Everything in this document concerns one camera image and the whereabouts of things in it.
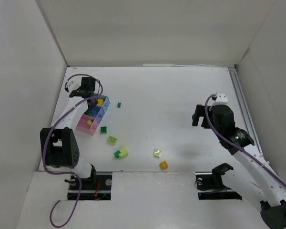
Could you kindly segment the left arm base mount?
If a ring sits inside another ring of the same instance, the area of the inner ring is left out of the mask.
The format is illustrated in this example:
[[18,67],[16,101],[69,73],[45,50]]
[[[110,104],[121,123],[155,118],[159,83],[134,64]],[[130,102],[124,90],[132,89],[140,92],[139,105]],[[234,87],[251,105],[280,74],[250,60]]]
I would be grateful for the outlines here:
[[[79,181],[75,176],[65,180],[69,184],[67,200],[76,200],[79,192]],[[79,200],[111,200],[112,172],[97,172],[94,181],[82,179]]]

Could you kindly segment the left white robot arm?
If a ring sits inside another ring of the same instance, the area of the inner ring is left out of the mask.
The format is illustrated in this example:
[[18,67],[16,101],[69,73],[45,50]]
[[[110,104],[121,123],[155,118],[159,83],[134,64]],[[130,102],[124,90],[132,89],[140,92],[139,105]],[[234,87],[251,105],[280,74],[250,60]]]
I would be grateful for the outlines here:
[[88,74],[75,74],[67,79],[64,89],[69,93],[65,110],[51,127],[40,131],[43,167],[52,175],[70,174],[79,182],[95,184],[95,167],[80,158],[74,131],[82,115],[97,105],[96,97],[102,94],[103,87]]

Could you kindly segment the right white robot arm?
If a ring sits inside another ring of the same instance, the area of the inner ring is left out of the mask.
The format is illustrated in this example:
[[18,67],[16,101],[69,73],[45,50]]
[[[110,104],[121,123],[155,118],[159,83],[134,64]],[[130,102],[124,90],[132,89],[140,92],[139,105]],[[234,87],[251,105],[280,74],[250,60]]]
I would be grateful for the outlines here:
[[210,174],[197,176],[196,187],[201,191],[230,188],[257,209],[270,229],[285,229],[286,183],[255,149],[251,136],[236,127],[230,107],[226,103],[199,104],[192,116],[192,125],[197,126],[200,118],[203,118],[202,128],[212,129],[220,145],[247,170],[254,182],[237,173],[235,166],[223,163]]

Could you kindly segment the pale green curved lego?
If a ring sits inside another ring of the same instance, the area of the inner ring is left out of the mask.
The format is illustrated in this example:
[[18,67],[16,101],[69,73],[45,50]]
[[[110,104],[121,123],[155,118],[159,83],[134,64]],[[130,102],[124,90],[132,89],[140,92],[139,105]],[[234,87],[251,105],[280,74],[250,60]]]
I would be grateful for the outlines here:
[[87,125],[88,125],[88,126],[92,126],[92,124],[93,124],[92,120],[88,120],[88,121],[87,121]]

